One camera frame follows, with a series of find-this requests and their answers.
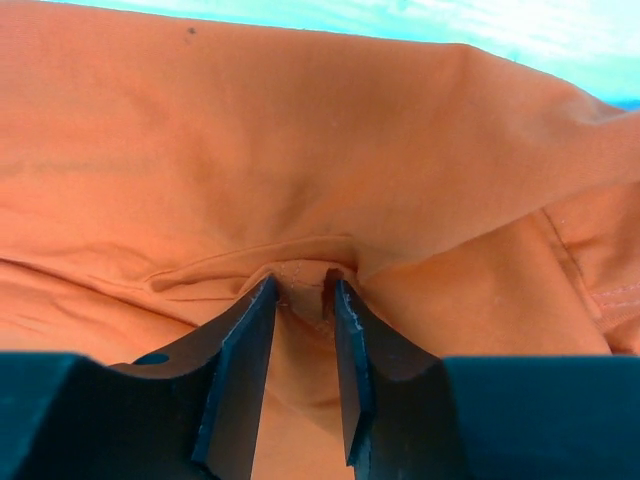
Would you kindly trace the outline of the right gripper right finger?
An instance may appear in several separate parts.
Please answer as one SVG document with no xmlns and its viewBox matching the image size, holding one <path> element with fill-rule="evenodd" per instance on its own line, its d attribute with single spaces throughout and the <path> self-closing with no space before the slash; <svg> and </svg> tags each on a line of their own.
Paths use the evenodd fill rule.
<svg viewBox="0 0 640 480">
<path fill-rule="evenodd" d="M 345 280 L 333 300 L 345 458 L 357 479 L 468 479 L 438 357 L 378 318 Z"/>
</svg>

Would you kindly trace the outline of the orange t shirt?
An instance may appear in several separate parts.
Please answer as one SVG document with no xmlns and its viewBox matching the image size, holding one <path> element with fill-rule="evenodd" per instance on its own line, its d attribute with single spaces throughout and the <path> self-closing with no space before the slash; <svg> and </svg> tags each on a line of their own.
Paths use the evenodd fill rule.
<svg viewBox="0 0 640 480">
<path fill-rule="evenodd" d="M 1 5 L 1 346 L 131 362 L 281 290 L 253 475 L 348 479 L 337 270 L 423 349 L 639 351 L 639 117 L 461 44 Z"/>
</svg>

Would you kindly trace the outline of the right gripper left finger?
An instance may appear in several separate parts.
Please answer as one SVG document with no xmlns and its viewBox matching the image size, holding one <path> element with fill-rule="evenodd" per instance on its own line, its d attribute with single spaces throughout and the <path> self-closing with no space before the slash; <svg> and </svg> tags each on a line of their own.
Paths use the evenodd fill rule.
<svg viewBox="0 0 640 480">
<path fill-rule="evenodd" d="M 251 477 L 277 300 L 266 278 L 204 326 L 114 365 L 137 451 L 123 478 Z"/>
</svg>

